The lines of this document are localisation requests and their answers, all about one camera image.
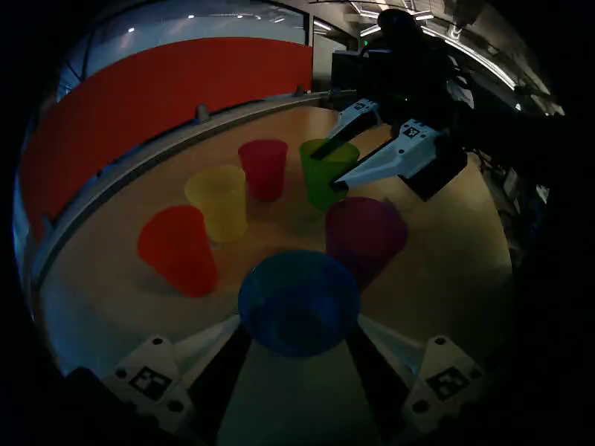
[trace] magenta cup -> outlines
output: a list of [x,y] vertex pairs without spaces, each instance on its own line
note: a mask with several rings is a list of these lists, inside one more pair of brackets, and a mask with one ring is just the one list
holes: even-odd
[[280,140],[254,140],[237,151],[250,194],[260,201],[275,201],[283,193],[287,144]]
[[368,286],[407,242],[407,226],[390,204],[365,197],[334,203],[325,221],[327,255]]

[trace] blue cup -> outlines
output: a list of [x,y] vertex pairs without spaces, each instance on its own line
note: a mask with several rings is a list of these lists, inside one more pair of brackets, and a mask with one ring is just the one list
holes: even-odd
[[264,259],[244,279],[239,317],[256,341],[284,356],[319,355],[356,324],[359,291],[338,262],[315,251]]

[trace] glass wall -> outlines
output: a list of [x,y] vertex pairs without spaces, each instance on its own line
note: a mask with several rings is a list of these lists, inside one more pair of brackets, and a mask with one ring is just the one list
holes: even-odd
[[328,90],[330,89],[332,54],[335,51],[357,50],[358,41],[355,37],[317,17],[314,18],[312,35],[314,47],[312,90]]
[[305,45],[306,16],[253,0],[163,0],[105,19],[68,55],[60,100],[102,68],[159,45],[207,37],[260,37]]

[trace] green cup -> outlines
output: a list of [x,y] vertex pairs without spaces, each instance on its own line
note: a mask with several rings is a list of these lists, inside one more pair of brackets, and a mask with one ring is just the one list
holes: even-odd
[[327,210],[331,204],[345,198],[347,191],[336,192],[330,188],[329,182],[355,166],[359,158],[358,148],[353,144],[345,143],[322,160],[312,159],[310,155],[325,141],[324,139],[310,140],[300,147],[306,196],[308,202],[320,210]]

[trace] yellow cup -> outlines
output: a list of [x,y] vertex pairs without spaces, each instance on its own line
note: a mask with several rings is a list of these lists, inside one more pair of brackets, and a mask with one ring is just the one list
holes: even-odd
[[241,237],[246,221],[246,177],[242,169],[223,165],[203,170],[184,187],[188,201],[205,216],[207,234],[215,242]]

